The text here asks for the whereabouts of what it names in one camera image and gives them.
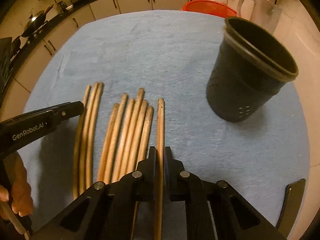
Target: frying pan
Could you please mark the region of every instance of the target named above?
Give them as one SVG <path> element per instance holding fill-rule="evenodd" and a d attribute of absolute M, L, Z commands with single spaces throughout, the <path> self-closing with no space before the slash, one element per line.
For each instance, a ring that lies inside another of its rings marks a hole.
<path fill-rule="evenodd" d="M 24 32 L 21 35 L 26 38 L 29 37 L 32 33 L 34 33 L 45 21 L 46 14 L 53 8 L 53 5 L 49 5 L 45 11 L 40 11 L 36 15 L 32 15 L 29 17 L 29 21 L 24 28 Z"/>

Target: black cup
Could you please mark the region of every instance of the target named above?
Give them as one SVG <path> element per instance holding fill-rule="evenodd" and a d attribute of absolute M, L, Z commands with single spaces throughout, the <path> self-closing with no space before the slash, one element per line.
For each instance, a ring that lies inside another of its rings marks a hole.
<path fill-rule="evenodd" d="M 298 75 L 287 49 L 260 26 L 225 19 L 224 39 L 207 84 L 207 100 L 226 121 L 248 118 Z"/>

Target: blue tablecloth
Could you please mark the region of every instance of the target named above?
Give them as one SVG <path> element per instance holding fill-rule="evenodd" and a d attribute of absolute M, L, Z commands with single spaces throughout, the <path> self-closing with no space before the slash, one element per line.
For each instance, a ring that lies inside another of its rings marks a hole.
<path fill-rule="evenodd" d="M 25 112 L 82 100 L 87 84 L 104 82 L 94 143 L 94 179 L 112 106 L 139 87 L 156 110 L 165 100 L 165 145 L 187 171 L 203 180 L 228 181 L 273 225 L 287 184 L 308 179 L 309 145 L 293 83 L 248 120 L 219 118 L 205 87 L 219 52 L 224 20 L 182 11 L 117 15 L 83 26 L 58 51 L 36 84 Z M 38 230 L 72 201 L 72 155 L 78 118 L 19 152 L 28 170 Z M 156 111 L 149 145 L 156 145 Z M 137 235 L 151 225 L 141 205 Z M 183 203 L 164 205 L 163 239 L 186 239 Z"/>

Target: screw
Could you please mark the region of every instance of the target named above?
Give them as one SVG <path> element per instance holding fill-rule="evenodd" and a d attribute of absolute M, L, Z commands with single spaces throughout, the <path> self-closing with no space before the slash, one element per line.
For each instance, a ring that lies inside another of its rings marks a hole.
<path fill-rule="evenodd" d="M 187 171 L 182 171 L 182 172 L 180 172 L 180 176 L 183 177 L 183 178 L 187 178 L 187 177 L 190 176 L 190 173 L 187 172 Z"/>
<path fill-rule="evenodd" d="M 95 189 L 102 189 L 104 187 L 104 183 L 102 181 L 97 181 L 95 184 L 93 184 L 93 187 Z"/>
<path fill-rule="evenodd" d="M 219 187 L 222 187 L 222 188 L 228 187 L 228 183 L 226 181 L 224 181 L 224 180 L 219 180 L 217 182 L 217 184 L 218 184 Z"/>
<path fill-rule="evenodd" d="M 134 178 L 140 178 L 141 176 L 142 176 L 141 171 L 134 171 L 132 173 L 132 177 L 134 177 Z"/>

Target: wooden stick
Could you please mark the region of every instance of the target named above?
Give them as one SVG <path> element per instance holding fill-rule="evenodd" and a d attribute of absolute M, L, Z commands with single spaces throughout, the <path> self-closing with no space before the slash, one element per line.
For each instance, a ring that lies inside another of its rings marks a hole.
<path fill-rule="evenodd" d="M 148 107 L 147 100 L 143 100 L 140 107 L 140 111 L 139 111 L 136 129 L 134 130 L 134 135 L 131 143 L 129 162 L 128 162 L 127 171 L 126 171 L 127 174 L 130 172 L 133 172 L 136 167 L 135 164 L 137 161 L 138 147 L 140 144 L 141 133 L 143 128 L 144 118 L 146 116 L 147 107 Z"/>
<path fill-rule="evenodd" d="M 80 157 L 79 157 L 79 194 L 81 195 L 85 191 L 85 155 L 87 152 L 87 140 L 88 140 L 88 131 L 91 112 L 93 108 L 93 101 L 98 89 L 98 83 L 95 82 L 92 92 L 89 98 L 88 109 L 85 114 L 82 137 L 81 137 L 81 146 L 80 146 Z"/>
<path fill-rule="evenodd" d="M 84 117 L 85 113 L 87 111 L 87 103 L 89 98 L 91 86 L 88 85 L 87 89 L 84 93 L 84 98 L 82 100 L 84 110 L 81 116 L 79 117 L 78 121 L 78 127 L 76 130 L 76 138 L 75 138 L 75 147 L 73 150 L 73 171 L 72 171 L 72 177 L 73 177 L 73 183 L 72 183 L 72 195 L 73 200 L 75 200 L 77 197 L 79 197 L 79 150 L 81 145 L 81 135 L 82 135 L 82 129 L 83 129 L 83 123 L 84 123 Z"/>
<path fill-rule="evenodd" d="M 162 198 L 163 198 L 163 150 L 164 150 L 164 99 L 158 99 L 157 110 L 157 159 L 158 174 L 156 174 L 155 194 L 155 240 L 161 240 Z"/>
<path fill-rule="evenodd" d="M 110 144 L 111 135 L 112 135 L 112 131 L 113 131 L 113 126 L 116 121 L 116 115 L 118 113 L 118 108 L 119 108 L 119 104 L 115 103 L 112 108 L 112 112 L 110 115 L 107 131 L 106 131 L 106 136 L 105 136 L 104 142 L 103 142 L 100 163 L 99 163 L 99 168 L 98 168 L 97 181 L 103 181 L 103 178 L 104 178 L 104 171 L 106 169 L 108 149 L 109 149 L 109 144 Z"/>
<path fill-rule="evenodd" d="M 123 153 L 122 162 L 121 162 L 119 179 L 121 179 L 126 174 L 126 171 L 127 171 L 131 143 L 132 143 L 132 139 L 133 139 L 134 130 L 136 128 L 137 118 L 138 118 L 138 114 L 139 114 L 139 110 L 140 110 L 140 105 L 143 100 L 143 95 L 144 95 L 143 88 L 139 88 L 138 94 L 137 94 L 137 97 L 135 100 L 133 112 L 132 112 L 132 117 L 130 120 L 127 140 L 126 140 L 125 147 L 124 147 L 124 153 Z"/>
<path fill-rule="evenodd" d="M 127 99 L 128 99 L 128 94 L 126 94 L 126 93 L 124 93 L 120 99 L 120 106 L 119 106 L 118 113 L 116 116 L 115 125 L 114 125 L 113 131 L 112 131 L 110 146 L 109 146 L 109 150 L 108 150 L 108 157 L 107 157 L 107 162 L 106 162 L 106 168 L 105 168 L 105 172 L 104 172 L 103 182 L 105 184 L 109 184 L 111 182 L 112 168 L 113 168 L 115 152 L 116 152 L 116 145 L 117 145 L 117 141 L 118 141 L 122 117 L 123 117 L 125 105 L 127 103 Z"/>
<path fill-rule="evenodd" d="M 119 173 L 120 173 L 120 167 L 121 167 L 121 162 L 123 157 L 124 145 L 128 135 L 128 129 L 130 125 L 130 119 L 132 116 L 133 106 L 134 106 L 134 99 L 130 98 L 128 100 L 127 109 L 125 111 L 123 129 L 121 133 L 119 147 L 116 154 L 116 161 L 115 161 L 115 168 L 113 170 L 113 175 L 112 175 L 112 182 L 119 181 Z"/>
<path fill-rule="evenodd" d="M 143 125 L 143 130 L 142 130 L 142 135 L 141 135 L 141 141 L 140 141 L 140 146 L 139 146 L 136 169 L 137 169 L 139 161 L 144 160 L 147 155 L 147 148 L 148 148 L 148 143 L 149 143 L 152 118 L 153 118 L 153 107 L 148 106 L 146 117 L 144 119 L 144 125 Z"/>
<path fill-rule="evenodd" d="M 94 134 L 97 122 L 97 116 L 99 111 L 99 103 L 103 91 L 103 83 L 98 83 L 97 93 L 94 97 L 93 108 L 90 117 L 88 141 L 87 141 L 87 154 L 85 162 L 85 188 L 89 188 L 92 185 L 92 152 L 94 144 Z"/>
<path fill-rule="evenodd" d="M 27 232 L 27 230 L 23 227 L 21 222 L 17 219 L 16 215 L 12 211 L 12 209 L 9 207 L 7 202 L 0 201 L 0 206 L 4 213 L 7 215 L 11 223 L 13 224 L 14 228 L 17 230 L 17 232 L 20 235 L 23 235 Z"/>

